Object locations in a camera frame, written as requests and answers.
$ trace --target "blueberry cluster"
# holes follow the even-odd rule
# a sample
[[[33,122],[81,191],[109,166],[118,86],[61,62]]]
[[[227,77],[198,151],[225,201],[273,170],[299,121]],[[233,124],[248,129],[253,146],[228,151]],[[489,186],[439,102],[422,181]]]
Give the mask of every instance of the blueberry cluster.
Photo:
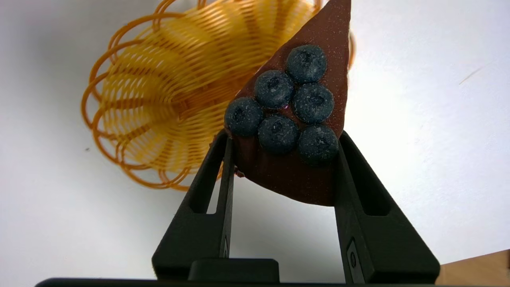
[[[226,127],[236,135],[257,135],[268,153],[283,155],[296,146],[302,160],[311,166],[329,163],[338,153],[338,139],[333,130],[321,125],[333,112],[333,94],[317,83],[325,74],[327,60],[317,45],[294,48],[286,70],[268,70],[259,75],[254,85],[255,99],[234,100],[225,113]],[[264,118],[264,110],[291,106],[298,119],[308,126],[300,133],[290,118],[272,113]]]

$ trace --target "yellow wire basket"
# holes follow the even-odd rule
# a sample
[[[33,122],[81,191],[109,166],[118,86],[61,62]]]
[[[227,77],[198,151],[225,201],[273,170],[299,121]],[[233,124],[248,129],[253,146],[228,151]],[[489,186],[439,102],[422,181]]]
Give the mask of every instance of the yellow wire basket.
[[[174,1],[113,35],[90,72],[82,115],[99,150],[133,180],[186,191],[183,180],[198,171],[228,103],[321,0],[198,0],[185,13],[168,12]],[[158,179],[142,178],[143,170]]]

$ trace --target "wooden surface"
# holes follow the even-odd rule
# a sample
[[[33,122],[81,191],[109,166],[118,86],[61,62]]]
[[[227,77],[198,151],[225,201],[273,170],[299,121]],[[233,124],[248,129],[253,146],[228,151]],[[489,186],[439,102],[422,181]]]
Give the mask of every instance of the wooden surface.
[[[496,252],[441,266],[436,285],[510,286],[510,252]]]

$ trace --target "chocolate cake slice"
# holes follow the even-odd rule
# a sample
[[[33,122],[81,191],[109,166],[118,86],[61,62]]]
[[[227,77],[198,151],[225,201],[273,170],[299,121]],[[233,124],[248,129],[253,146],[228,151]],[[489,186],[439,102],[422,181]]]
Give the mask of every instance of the chocolate cake slice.
[[[329,0],[225,113],[239,171],[297,201],[333,205],[332,162],[347,101],[350,9],[350,0]]]

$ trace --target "brown triangular slice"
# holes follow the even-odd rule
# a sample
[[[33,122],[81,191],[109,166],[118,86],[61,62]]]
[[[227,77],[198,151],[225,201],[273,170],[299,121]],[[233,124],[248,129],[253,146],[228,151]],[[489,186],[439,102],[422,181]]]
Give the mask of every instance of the brown triangular slice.
[[[254,98],[254,84],[261,73],[273,69],[285,71],[287,57],[293,48],[305,44],[318,45],[327,58],[326,72],[318,82],[332,92],[335,101],[331,116],[322,124],[329,126],[337,138],[340,137],[347,101],[350,9],[351,0],[330,0],[260,68],[236,95],[236,99]],[[290,107],[279,109],[278,112],[291,118],[301,131],[305,128],[306,124],[294,115]],[[231,136],[235,144],[235,164],[246,178],[300,202],[333,205],[332,163],[319,168],[309,166],[300,159],[296,148],[283,156],[271,155],[262,149],[256,135]]]

